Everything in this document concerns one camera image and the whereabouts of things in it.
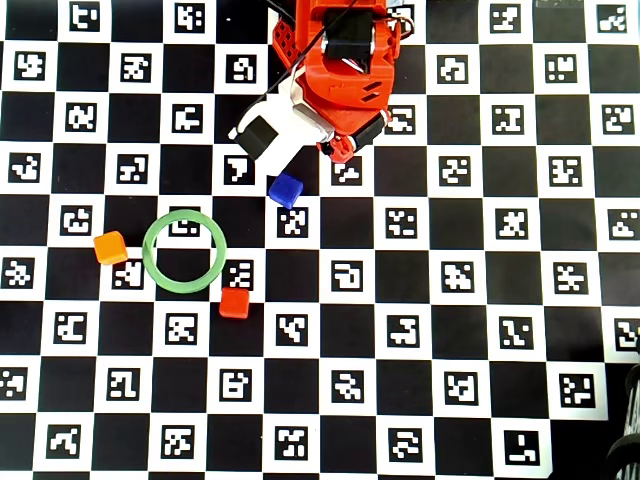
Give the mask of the red gripper body, black servo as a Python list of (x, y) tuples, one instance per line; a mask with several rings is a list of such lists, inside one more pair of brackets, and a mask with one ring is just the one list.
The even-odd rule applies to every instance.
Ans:
[(389, 112), (380, 110), (368, 123), (351, 135), (334, 134), (326, 142), (316, 144), (318, 150), (328, 156), (332, 162), (348, 162), (356, 152), (373, 140), (385, 129), (389, 121)]

